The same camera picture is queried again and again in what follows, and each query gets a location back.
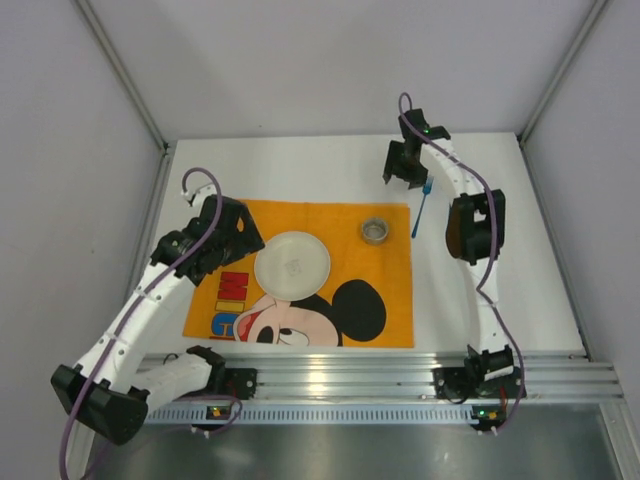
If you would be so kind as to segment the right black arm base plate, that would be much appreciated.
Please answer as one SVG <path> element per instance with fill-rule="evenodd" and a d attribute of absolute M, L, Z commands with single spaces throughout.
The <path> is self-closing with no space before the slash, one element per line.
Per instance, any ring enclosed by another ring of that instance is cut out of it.
<path fill-rule="evenodd" d="M 433 370 L 436 398 L 461 404 L 470 399 L 500 399 L 505 394 L 515 399 L 523 385 L 520 369 L 507 376 L 478 383 L 463 367 L 442 367 Z"/>

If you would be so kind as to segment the small metal cup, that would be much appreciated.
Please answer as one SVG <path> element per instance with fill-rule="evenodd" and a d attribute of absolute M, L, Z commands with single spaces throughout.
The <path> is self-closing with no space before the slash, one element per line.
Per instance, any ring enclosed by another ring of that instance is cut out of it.
<path fill-rule="evenodd" d="M 368 245 L 382 245 L 387 240 L 388 235 L 389 225 L 382 218 L 371 217 L 361 225 L 361 237 Z"/>

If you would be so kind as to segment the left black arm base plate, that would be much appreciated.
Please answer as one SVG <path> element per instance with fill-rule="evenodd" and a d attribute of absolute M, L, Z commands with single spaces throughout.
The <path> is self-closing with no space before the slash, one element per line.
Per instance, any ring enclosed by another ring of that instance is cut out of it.
<path fill-rule="evenodd" d="M 200 395 L 226 395 L 240 400 L 252 399 L 257 388 L 257 370 L 253 368 L 217 368 L 211 373 Z"/>

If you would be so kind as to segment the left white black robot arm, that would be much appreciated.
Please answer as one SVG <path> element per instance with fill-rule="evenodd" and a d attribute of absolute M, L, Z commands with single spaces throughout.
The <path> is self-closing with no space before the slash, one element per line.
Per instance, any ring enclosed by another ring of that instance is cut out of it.
<path fill-rule="evenodd" d="M 177 305 L 206 276 L 264 246 L 248 206 L 206 197 L 186 227 L 164 235 L 131 297 L 96 344 L 73 366 L 59 366 L 52 387 L 66 413 L 114 445 L 134 438 L 147 416 L 183 397 L 248 400 L 257 372 L 227 368 L 208 347 L 192 346 L 146 372 L 139 367 Z"/>

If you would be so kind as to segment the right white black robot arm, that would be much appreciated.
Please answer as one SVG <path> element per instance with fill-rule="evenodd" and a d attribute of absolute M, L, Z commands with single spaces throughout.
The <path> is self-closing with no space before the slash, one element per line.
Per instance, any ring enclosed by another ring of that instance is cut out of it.
<path fill-rule="evenodd" d="M 454 152 L 450 133 L 428 124 L 421 109 L 398 117 L 400 141 L 389 142 L 382 178 L 423 191 L 436 182 L 449 199 L 445 244 L 464 275 L 470 340 L 464 360 L 475 387 L 514 373 L 514 353 L 495 313 L 498 257 L 505 240 L 506 196 Z"/>

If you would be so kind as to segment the white round plate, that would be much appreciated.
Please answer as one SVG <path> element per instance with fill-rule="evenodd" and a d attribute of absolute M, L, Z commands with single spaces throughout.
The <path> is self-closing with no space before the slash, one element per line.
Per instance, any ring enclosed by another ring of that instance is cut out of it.
<path fill-rule="evenodd" d="M 266 242 L 254 262 L 263 292 L 282 301 L 299 301 L 318 293 L 331 271 L 327 247 L 315 236 L 287 231 Z"/>

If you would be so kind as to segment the blue metallic fork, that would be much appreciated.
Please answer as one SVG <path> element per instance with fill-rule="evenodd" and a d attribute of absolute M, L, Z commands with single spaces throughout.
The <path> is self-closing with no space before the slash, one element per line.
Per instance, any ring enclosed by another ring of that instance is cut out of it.
<path fill-rule="evenodd" d="M 419 209 L 418 209 L 418 213 L 416 215 L 416 219 L 414 222 L 414 226 L 413 229 L 411 231 L 411 238 L 415 239 L 418 235 L 418 230 L 419 230 L 419 226 L 421 223 L 421 219 L 422 219 L 422 215 L 423 215 L 423 211 L 424 211 L 424 206 L 426 203 L 426 199 L 427 197 L 430 195 L 432 188 L 433 188 L 433 183 L 434 183 L 434 177 L 433 176 L 428 176 L 426 179 L 425 184 L 422 187 L 422 197 L 421 197 L 421 202 L 419 205 Z"/>

